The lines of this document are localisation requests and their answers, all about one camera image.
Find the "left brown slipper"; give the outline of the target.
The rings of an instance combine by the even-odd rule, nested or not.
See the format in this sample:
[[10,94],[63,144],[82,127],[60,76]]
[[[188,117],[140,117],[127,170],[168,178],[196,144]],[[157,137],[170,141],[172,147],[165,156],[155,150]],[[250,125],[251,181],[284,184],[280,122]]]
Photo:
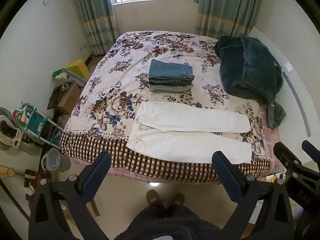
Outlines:
[[151,189],[146,193],[146,201],[149,205],[162,204],[159,194],[154,189]]

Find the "folded blue jeans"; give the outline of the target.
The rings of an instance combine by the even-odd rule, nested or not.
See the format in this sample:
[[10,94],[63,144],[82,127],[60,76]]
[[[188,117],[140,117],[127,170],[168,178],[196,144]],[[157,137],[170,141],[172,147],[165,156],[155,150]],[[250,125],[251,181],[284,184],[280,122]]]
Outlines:
[[184,87],[191,85],[194,79],[193,68],[187,64],[151,60],[149,70],[149,83],[151,85]]

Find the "white electric fan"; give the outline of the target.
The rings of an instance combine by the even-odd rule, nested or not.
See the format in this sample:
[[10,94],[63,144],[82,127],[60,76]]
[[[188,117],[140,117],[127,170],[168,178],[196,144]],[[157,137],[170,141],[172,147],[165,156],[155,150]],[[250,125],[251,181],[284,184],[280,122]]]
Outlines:
[[16,150],[22,150],[29,155],[38,155],[40,153],[33,139],[16,127],[12,115],[4,107],[1,107],[0,118],[1,151],[6,151],[12,147]]

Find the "teal shelf rack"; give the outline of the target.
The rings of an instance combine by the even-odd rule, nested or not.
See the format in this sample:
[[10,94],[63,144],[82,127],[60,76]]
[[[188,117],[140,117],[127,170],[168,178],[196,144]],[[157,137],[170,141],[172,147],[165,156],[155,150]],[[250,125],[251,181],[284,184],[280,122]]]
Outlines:
[[13,118],[24,132],[40,139],[46,144],[60,149],[63,129],[30,103],[22,102],[22,106],[12,111]]

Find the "brown slipper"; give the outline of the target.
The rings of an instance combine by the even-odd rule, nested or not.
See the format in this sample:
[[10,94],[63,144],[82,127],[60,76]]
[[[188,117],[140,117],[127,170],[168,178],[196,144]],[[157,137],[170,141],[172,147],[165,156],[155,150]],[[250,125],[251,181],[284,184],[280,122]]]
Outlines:
[[170,205],[181,205],[183,206],[185,202],[185,196],[182,193],[177,193],[173,196]]
[[162,204],[159,194],[154,189],[151,189],[146,193],[146,201],[149,205]]

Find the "white pants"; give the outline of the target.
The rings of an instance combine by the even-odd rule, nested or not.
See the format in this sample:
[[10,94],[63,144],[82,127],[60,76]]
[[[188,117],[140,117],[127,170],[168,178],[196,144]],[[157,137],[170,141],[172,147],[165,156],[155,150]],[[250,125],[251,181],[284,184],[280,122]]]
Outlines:
[[221,151],[232,164],[250,163],[248,142],[224,137],[251,131],[248,117],[231,111],[174,102],[143,102],[127,148],[144,156],[177,163],[209,164]]

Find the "green curtain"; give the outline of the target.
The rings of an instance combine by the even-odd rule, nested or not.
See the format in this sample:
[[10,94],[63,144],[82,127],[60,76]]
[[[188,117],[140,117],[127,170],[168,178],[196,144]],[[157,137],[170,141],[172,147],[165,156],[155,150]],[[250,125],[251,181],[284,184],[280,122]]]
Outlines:
[[251,31],[259,0],[199,0],[195,34],[219,39]]
[[76,0],[93,55],[104,55],[119,37],[113,0]]

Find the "right green curtain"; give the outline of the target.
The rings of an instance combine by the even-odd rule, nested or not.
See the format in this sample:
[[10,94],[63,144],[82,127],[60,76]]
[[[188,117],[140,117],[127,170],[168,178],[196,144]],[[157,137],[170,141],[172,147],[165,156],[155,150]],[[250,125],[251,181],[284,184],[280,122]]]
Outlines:
[[195,34],[219,39],[251,31],[259,0],[199,0]]

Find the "left green curtain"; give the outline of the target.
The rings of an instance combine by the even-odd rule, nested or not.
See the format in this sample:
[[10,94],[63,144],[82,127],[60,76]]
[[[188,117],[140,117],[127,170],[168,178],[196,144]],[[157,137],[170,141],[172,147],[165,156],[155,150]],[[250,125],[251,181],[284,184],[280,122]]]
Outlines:
[[76,0],[93,55],[104,55],[119,37],[113,0]]

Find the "folded grey garment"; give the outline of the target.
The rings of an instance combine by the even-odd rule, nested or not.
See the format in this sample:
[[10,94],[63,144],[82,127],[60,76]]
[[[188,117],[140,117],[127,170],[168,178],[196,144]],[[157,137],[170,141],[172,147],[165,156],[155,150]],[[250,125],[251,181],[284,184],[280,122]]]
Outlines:
[[185,93],[192,89],[192,85],[187,86],[163,86],[163,85],[151,85],[152,93]]

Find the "brown cardboard box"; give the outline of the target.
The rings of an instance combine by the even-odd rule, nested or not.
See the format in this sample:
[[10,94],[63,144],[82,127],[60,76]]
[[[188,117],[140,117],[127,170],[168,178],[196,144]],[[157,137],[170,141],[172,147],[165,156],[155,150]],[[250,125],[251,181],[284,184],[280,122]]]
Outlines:
[[58,110],[64,115],[70,115],[78,99],[80,98],[81,90],[76,83],[73,83],[69,90],[65,92],[60,102],[57,104]]

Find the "grey trash bin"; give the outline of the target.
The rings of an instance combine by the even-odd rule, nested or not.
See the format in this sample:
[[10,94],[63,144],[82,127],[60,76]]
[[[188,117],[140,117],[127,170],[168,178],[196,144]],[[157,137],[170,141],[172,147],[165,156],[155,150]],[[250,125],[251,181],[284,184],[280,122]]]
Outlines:
[[58,149],[51,148],[41,159],[41,166],[47,171],[65,172],[71,168],[71,160]]

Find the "right brown slipper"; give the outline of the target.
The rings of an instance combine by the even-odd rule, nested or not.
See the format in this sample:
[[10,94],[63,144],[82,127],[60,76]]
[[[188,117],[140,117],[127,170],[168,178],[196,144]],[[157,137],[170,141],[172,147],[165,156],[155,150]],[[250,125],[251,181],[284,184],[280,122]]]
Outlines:
[[185,196],[182,193],[177,193],[173,196],[170,205],[181,205],[183,206],[185,202]]

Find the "dark green quilt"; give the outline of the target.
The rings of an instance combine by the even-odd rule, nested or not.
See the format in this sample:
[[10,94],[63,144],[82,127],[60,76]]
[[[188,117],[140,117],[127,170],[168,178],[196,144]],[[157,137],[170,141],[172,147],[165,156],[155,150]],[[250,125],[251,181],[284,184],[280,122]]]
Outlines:
[[286,116],[283,107],[276,103],[284,80],[281,66],[267,46],[244,34],[222,36],[215,53],[221,62],[224,90],[232,96],[259,102],[265,108],[267,126],[278,128]]

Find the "yellow box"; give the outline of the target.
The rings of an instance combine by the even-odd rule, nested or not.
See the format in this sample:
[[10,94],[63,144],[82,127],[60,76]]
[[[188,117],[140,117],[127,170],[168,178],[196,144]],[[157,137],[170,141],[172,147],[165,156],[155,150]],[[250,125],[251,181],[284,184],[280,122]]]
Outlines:
[[89,80],[91,74],[83,59],[78,59],[68,64],[67,70],[75,73],[76,75]]

